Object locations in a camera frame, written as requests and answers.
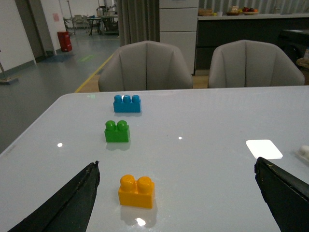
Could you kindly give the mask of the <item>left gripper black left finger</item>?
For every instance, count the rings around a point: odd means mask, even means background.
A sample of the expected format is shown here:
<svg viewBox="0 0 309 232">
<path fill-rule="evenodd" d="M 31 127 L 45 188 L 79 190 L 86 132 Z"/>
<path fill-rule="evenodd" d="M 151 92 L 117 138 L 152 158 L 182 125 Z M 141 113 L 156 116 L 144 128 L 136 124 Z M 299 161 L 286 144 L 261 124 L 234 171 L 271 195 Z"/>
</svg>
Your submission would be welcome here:
<svg viewBox="0 0 309 232">
<path fill-rule="evenodd" d="M 83 168 L 11 232 L 85 232 L 100 183 L 99 161 Z"/>
</svg>

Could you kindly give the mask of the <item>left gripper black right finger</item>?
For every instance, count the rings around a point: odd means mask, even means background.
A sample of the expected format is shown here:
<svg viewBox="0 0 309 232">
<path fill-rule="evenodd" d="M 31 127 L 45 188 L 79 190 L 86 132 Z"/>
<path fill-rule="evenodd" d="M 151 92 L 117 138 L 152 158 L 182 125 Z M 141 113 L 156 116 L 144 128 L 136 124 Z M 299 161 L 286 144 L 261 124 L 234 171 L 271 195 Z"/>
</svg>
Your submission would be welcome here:
<svg viewBox="0 0 309 232">
<path fill-rule="evenodd" d="M 289 172 L 259 157 L 255 180 L 282 232 L 309 230 L 309 185 Z"/>
</svg>

